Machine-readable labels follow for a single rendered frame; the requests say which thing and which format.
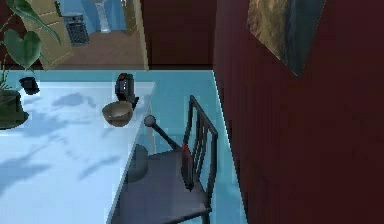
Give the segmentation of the black kettle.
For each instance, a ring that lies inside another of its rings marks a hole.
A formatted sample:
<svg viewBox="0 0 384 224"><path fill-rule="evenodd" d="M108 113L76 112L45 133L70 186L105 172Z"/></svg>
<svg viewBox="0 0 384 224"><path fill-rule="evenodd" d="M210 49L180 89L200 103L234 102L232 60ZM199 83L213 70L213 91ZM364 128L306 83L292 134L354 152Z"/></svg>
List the black kettle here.
<svg viewBox="0 0 384 224"><path fill-rule="evenodd" d="M135 95L134 78L132 74L121 73L115 83L115 95L119 101L126 101L135 109L139 98Z"/></svg>

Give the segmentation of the brown bowl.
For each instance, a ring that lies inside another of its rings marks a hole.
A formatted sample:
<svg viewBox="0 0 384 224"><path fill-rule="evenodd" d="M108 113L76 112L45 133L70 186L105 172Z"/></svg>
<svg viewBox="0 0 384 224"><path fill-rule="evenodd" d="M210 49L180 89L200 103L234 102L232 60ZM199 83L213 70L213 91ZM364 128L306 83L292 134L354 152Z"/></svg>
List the brown bowl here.
<svg viewBox="0 0 384 224"><path fill-rule="evenodd" d="M132 104L126 101L115 101L102 109L104 119L114 127L123 127L133 116Z"/></svg>

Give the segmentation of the dark grey chair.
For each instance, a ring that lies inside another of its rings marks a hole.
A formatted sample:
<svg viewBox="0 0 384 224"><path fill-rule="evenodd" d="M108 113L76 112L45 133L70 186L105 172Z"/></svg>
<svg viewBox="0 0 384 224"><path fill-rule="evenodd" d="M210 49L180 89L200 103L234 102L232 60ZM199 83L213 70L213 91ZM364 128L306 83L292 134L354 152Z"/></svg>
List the dark grey chair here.
<svg viewBox="0 0 384 224"><path fill-rule="evenodd" d="M180 224L197 217L211 224L218 132L197 99L189 99L181 144L158 126L154 116L147 116L144 124L171 149L148 156L143 160L147 173L124 183L110 224Z"/></svg>

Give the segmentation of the white table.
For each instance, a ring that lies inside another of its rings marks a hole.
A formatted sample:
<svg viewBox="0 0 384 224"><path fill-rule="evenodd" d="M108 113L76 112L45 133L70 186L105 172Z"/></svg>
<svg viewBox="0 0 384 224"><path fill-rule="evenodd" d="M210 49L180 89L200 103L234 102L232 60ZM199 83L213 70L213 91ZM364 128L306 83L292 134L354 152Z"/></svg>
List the white table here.
<svg viewBox="0 0 384 224"><path fill-rule="evenodd" d="M124 127L103 117L113 82L42 82L28 119L0 131L0 224L110 224L155 85L138 82Z"/></svg>

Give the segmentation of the grey mesh bin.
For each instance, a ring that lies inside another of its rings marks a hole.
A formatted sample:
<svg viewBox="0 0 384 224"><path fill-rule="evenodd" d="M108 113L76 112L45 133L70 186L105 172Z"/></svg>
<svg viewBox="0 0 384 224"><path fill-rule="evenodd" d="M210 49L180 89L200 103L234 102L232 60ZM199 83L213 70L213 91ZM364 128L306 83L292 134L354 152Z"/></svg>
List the grey mesh bin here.
<svg viewBox="0 0 384 224"><path fill-rule="evenodd" d="M63 21L73 46L86 45L89 36L81 13L68 13L63 15Z"/></svg>

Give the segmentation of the small black box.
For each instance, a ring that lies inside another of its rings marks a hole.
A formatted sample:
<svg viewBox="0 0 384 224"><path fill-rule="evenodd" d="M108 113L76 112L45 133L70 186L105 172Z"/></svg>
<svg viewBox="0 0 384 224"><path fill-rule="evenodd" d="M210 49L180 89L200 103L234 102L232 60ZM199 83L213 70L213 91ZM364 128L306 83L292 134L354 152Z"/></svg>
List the small black box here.
<svg viewBox="0 0 384 224"><path fill-rule="evenodd" d="M34 95L40 91L34 77L24 77L19 80L20 85L28 95Z"/></svg>

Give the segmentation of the tan wooden room door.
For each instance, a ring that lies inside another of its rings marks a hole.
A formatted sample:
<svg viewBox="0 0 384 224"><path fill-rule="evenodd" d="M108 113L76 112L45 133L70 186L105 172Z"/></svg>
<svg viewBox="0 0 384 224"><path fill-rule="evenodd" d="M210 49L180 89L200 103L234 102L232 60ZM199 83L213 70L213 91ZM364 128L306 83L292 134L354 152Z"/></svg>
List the tan wooden room door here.
<svg viewBox="0 0 384 224"><path fill-rule="evenodd" d="M43 69L56 69L73 56L73 47L63 19L58 16L55 0L27 0L27 2L40 19L60 37L61 43L58 43L45 29L23 19L26 30L36 32L41 39L41 53L43 57L40 58L40 62Z"/></svg>

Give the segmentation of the green house plant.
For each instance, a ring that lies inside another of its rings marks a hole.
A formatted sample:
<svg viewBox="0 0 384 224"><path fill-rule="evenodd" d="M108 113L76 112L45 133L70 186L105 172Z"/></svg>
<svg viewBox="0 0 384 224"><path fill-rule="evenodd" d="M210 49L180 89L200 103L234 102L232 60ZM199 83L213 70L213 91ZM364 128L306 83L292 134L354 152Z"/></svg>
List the green house plant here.
<svg viewBox="0 0 384 224"><path fill-rule="evenodd" d="M6 4L12 14L0 28L0 33L3 34L0 46L6 48L4 59L0 61L0 130L15 128L23 124L29 117L29 114L22 107L20 92L12 90L7 85L7 76L10 72L5 66L7 57L12 58L17 65L25 70L30 71L33 71L31 66L40 57L47 60L41 53L42 42L38 34L35 31L27 31L21 37L16 30L6 28L10 20L15 16L26 19L45 30L58 44L61 43L59 35L43 22L27 0L6 0Z"/></svg>

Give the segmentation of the framed wall painting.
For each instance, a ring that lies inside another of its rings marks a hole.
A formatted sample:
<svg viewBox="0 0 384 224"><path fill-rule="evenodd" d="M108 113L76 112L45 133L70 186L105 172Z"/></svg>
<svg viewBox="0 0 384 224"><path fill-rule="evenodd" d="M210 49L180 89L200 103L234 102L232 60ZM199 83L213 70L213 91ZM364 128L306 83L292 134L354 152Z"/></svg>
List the framed wall painting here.
<svg viewBox="0 0 384 224"><path fill-rule="evenodd" d="M249 0L246 27L300 77L325 3L326 0Z"/></svg>

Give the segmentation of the white pedestal sink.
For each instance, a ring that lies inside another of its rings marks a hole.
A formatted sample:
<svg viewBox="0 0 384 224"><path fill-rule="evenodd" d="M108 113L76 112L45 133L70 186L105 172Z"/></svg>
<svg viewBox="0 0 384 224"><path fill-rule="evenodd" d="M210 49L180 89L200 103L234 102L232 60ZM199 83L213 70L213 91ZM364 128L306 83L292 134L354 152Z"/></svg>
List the white pedestal sink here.
<svg viewBox="0 0 384 224"><path fill-rule="evenodd" d="M95 7L98 13L99 23L100 23L100 32L103 34L110 33L111 29L109 27L106 11L105 11L105 2L107 0L90 0L90 1L95 4Z"/></svg>

